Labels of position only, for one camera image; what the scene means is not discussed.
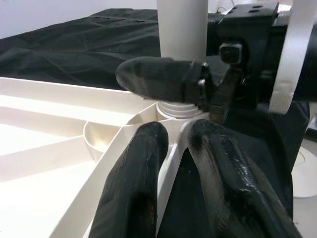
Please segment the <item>white strap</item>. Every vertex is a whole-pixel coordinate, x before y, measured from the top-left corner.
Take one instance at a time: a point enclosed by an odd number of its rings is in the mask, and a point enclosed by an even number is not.
[[[311,37],[317,0],[294,0],[269,111],[287,113],[302,71]]]

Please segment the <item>white wall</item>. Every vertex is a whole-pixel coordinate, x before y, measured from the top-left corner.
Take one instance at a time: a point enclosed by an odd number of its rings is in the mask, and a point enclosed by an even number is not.
[[[234,0],[235,3],[252,0]],[[209,0],[209,11],[230,0]],[[156,9],[156,0],[0,0],[0,39],[89,16],[107,8]]]

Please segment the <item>white cylindrical pole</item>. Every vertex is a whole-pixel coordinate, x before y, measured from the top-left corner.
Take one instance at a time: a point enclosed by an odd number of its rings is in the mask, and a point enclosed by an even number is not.
[[[206,62],[208,0],[157,0],[157,6],[161,57]],[[198,108],[188,113],[179,104],[173,105],[160,102],[159,108],[176,118],[192,118],[202,113]],[[183,113],[165,110],[171,107]]]

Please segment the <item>white cylinder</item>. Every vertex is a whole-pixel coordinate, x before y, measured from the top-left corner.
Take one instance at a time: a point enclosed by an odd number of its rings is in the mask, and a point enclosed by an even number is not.
[[[206,62],[208,0],[157,0],[162,57]]]

